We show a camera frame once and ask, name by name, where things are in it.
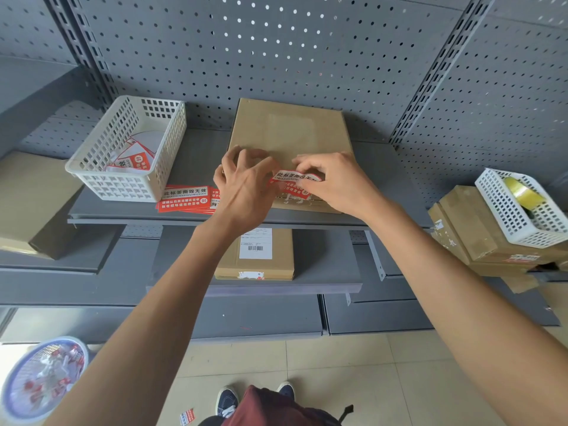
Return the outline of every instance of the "red clothing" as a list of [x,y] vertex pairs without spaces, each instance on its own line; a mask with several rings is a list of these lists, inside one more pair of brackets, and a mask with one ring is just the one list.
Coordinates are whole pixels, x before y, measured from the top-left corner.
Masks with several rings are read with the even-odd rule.
[[235,413],[223,426],[324,426],[327,422],[314,411],[302,408],[280,393],[249,386]]

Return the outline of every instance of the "tape roll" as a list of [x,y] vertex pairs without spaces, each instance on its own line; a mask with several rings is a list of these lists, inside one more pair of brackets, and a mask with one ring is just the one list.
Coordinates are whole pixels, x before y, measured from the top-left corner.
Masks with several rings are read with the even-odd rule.
[[503,179],[503,182],[505,183],[509,191],[513,194],[513,196],[515,196],[515,199],[517,199],[519,204],[529,211],[532,211],[537,206],[540,206],[546,202],[546,199],[539,193],[534,192],[515,178],[509,176]]

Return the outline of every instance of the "black strap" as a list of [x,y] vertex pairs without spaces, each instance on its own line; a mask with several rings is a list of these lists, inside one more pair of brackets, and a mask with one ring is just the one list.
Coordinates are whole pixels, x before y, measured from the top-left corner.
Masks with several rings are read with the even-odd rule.
[[345,417],[347,417],[348,414],[351,414],[353,412],[353,405],[350,405],[348,407],[345,407],[345,409],[343,410],[343,414],[341,414],[341,417],[339,417],[339,424],[341,424],[341,422],[343,422],[343,419]]

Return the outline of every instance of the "person's left hand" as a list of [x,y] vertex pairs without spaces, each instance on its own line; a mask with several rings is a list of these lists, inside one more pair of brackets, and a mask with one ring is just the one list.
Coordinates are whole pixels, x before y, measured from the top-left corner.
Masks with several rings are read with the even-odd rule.
[[240,146],[227,151],[221,163],[213,176],[221,197],[215,217],[228,219],[235,229],[233,234],[240,236],[264,221],[276,194],[282,191],[283,182],[267,184],[280,164],[263,149]]

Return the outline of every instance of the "shoelace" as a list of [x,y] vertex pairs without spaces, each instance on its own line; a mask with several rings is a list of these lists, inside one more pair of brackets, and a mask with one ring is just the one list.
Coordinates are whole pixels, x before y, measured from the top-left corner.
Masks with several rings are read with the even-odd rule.
[[228,419],[229,417],[231,417],[233,415],[233,413],[235,412],[236,407],[234,405],[231,405],[229,408],[225,408],[223,411],[221,411],[221,416],[224,419]]

